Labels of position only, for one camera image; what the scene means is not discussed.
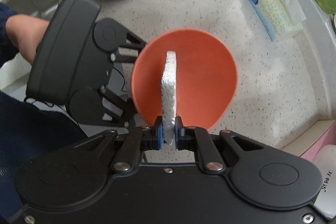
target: speckled white countertop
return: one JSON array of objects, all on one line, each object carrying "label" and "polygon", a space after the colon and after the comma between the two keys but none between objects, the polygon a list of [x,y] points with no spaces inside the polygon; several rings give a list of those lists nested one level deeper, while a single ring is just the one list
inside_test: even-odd
[{"label": "speckled white countertop", "polygon": [[[331,118],[309,33],[272,42],[248,0],[96,1],[102,6],[100,18],[112,17],[147,41],[168,29],[192,27],[226,44],[237,63],[239,84],[211,133],[228,128],[280,148],[317,120]],[[132,66],[123,67],[129,90]],[[147,157],[154,162],[194,159],[173,147],[149,151]]]}]

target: screw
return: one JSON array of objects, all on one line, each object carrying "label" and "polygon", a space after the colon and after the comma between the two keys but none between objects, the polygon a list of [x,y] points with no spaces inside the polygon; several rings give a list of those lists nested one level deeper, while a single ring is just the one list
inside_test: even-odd
[{"label": "screw", "polygon": [[309,224],[314,221],[314,216],[312,214],[306,214],[302,218],[303,223]]},{"label": "screw", "polygon": [[33,216],[25,216],[24,220],[27,224],[35,224],[35,217]]},{"label": "screw", "polygon": [[114,165],[114,168],[118,171],[128,171],[131,168],[131,165],[127,162],[117,162]]},{"label": "screw", "polygon": [[106,87],[105,87],[104,85],[102,85],[102,86],[100,87],[100,92],[101,92],[101,93],[105,93],[105,92],[106,92]]},{"label": "screw", "polygon": [[172,168],[166,168],[165,172],[170,174],[170,173],[173,173],[174,170]]},{"label": "screw", "polygon": [[207,164],[207,169],[210,171],[220,171],[224,166],[220,162],[209,162]]},{"label": "screw", "polygon": [[116,55],[115,54],[111,54],[110,55],[110,59],[112,62],[114,62],[116,60]]}]

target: white foam block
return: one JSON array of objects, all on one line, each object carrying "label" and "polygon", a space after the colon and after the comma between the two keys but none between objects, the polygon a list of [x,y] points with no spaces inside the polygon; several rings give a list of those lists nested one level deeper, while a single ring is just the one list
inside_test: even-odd
[{"label": "white foam block", "polygon": [[163,140],[172,145],[176,117],[176,53],[168,51],[161,79]]}]

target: white container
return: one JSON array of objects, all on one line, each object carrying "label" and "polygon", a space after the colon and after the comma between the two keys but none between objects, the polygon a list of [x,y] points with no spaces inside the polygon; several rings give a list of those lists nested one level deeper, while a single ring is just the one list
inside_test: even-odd
[{"label": "white container", "polygon": [[317,153],[313,163],[320,170],[323,185],[315,206],[326,217],[334,218],[336,215],[336,145],[328,144]]}]

